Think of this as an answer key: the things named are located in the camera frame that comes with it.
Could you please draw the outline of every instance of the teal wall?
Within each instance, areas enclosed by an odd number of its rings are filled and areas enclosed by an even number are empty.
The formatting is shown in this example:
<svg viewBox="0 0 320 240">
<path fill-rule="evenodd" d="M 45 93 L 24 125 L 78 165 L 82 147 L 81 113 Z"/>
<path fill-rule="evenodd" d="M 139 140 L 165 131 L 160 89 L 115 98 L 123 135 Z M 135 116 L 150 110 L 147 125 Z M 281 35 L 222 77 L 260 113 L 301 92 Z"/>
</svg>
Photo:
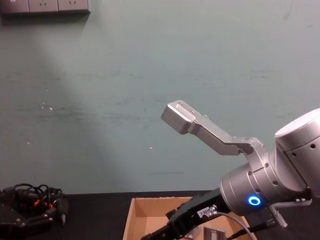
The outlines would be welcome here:
<svg viewBox="0 0 320 240">
<path fill-rule="evenodd" d="M 176 133 L 167 103 L 270 150 L 320 105 L 317 0 L 91 2 L 89 16 L 2 20 L 0 188 L 214 189 L 245 158 Z"/>
</svg>

